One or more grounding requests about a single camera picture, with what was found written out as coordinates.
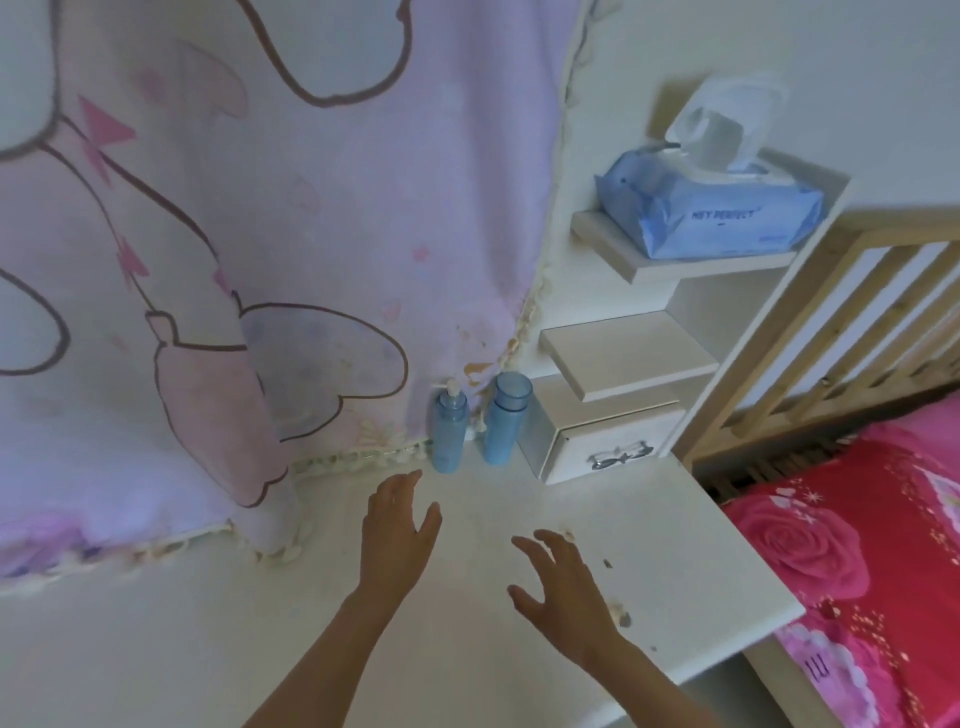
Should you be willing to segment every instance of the red bedding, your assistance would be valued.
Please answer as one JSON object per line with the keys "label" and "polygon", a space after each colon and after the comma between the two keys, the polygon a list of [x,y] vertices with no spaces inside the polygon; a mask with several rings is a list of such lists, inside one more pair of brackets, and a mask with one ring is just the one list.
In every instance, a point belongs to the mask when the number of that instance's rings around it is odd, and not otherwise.
{"label": "red bedding", "polygon": [[960,728],[957,479],[861,439],[725,507],[806,606],[777,637],[847,728]]}

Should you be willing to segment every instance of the white desk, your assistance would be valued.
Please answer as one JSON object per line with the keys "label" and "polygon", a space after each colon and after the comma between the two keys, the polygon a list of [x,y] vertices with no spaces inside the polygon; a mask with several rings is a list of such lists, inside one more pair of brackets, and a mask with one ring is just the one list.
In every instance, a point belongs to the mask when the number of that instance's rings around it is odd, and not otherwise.
{"label": "white desk", "polygon": [[[372,656],[350,728],[586,728],[622,716],[513,611],[509,583],[539,589],[509,538],[536,527],[572,531],[604,595],[630,613],[625,634],[677,682],[802,612],[672,457],[547,488],[519,451],[493,469],[468,444],[455,475],[424,472],[417,518],[435,499],[444,527]],[[354,586],[360,521],[385,475],[303,488],[316,528],[284,567],[253,566],[215,536],[133,579],[106,566],[0,599],[0,725],[238,728]]]}

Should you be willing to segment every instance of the blue bottle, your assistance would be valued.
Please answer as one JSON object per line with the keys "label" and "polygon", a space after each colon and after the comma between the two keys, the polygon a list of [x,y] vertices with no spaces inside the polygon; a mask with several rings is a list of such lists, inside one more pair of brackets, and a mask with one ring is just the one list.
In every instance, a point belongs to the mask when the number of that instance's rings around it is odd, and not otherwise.
{"label": "blue bottle", "polygon": [[437,473],[453,473],[460,467],[464,440],[467,438],[468,415],[467,395],[461,391],[459,381],[450,379],[430,411],[432,460]]}
{"label": "blue bottle", "polygon": [[483,441],[483,459],[491,465],[505,465],[527,414],[534,385],[520,372],[501,372],[493,384],[496,391],[484,417],[487,434]]}

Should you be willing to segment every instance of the wall shelf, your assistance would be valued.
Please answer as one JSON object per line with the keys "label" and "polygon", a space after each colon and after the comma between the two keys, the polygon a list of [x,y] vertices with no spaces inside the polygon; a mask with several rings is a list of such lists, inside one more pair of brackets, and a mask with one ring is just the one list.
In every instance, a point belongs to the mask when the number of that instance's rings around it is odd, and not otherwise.
{"label": "wall shelf", "polygon": [[708,375],[719,367],[666,311],[546,328],[540,343],[581,401]]}
{"label": "wall shelf", "polygon": [[599,210],[574,212],[570,229],[630,284],[786,268],[797,255],[791,252],[708,260],[651,260],[606,212]]}

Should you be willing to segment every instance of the wet wipes package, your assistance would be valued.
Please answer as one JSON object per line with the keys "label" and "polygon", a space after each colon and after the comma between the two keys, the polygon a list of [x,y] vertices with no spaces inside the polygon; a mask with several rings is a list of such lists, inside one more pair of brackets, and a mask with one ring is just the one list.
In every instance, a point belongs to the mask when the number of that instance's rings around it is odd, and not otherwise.
{"label": "wet wipes package", "polygon": [[596,178],[607,214],[650,258],[784,253],[823,218],[823,193],[758,156],[786,91],[769,77],[711,77],[667,144]]}

